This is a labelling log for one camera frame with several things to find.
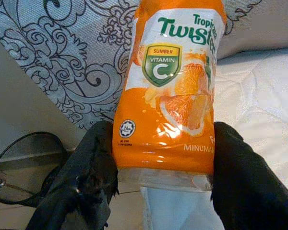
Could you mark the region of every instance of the pillow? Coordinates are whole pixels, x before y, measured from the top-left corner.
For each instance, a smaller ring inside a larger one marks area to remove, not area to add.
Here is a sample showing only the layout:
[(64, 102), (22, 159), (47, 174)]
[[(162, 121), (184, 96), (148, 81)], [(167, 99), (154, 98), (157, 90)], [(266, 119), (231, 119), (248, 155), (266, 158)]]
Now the pillow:
[(227, 0), (218, 59), (245, 50), (288, 47), (288, 0)]

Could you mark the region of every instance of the halal logo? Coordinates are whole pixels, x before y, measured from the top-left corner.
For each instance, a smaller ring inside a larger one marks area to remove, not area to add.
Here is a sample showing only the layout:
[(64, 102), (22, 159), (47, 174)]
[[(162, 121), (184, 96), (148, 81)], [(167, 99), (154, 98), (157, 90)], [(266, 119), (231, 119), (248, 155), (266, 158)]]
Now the halal logo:
[(180, 71), (181, 54), (182, 47), (174, 44), (148, 45), (142, 63), (143, 74), (154, 86), (168, 84)]
[(122, 138), (129, 138), (135, 131), (135, 123), (132, 120), (124, 120), (120, 126), (120, 136)]

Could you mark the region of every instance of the white fabric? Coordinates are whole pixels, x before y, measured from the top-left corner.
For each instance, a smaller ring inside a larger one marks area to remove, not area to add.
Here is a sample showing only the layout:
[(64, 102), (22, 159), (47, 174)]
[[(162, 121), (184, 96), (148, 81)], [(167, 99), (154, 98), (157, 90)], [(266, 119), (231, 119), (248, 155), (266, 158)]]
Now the white fabric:
[[(288, 188), (288, 49), (245, 52), (218, 62), (215, 121), (262, 155)], [(142, 188), (145, 230), (222, 230), (210, 193)]]

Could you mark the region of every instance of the floor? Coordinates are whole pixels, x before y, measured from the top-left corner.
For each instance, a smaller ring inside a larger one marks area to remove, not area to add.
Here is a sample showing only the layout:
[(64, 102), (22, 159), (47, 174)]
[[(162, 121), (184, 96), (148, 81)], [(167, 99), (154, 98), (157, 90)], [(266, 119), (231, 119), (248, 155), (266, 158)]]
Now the floor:
[[(41, 172), (46, 168), (51, 168), (47, 165), (40, 168), (27, 168), (22, 170), (4, 171), (13, 175), (13, 184), (17, 184), (17, 178), (24, 178), (26, 175), (33, 174), (35, 178), (43, 175)], [(30, 188), (30, 182), (25, 183), (27, 188)], [(18, 183), (19, 186), (24, 187), (24, 181)], [(110, 203), (111, 215), (108, 220), (109, 227), (107, 230), (141, 230), (142, 229), (142, 210), (143, 199), (140, 193), (140, 187), (134, 184), (119, 184), (120, 195), (113, 198)], [(30, 220), (34, 208), (23, 207), (20, 205), (4, 205), (0, 203), (0, 229), (15, 229), (24, 230), (28, 221)]]

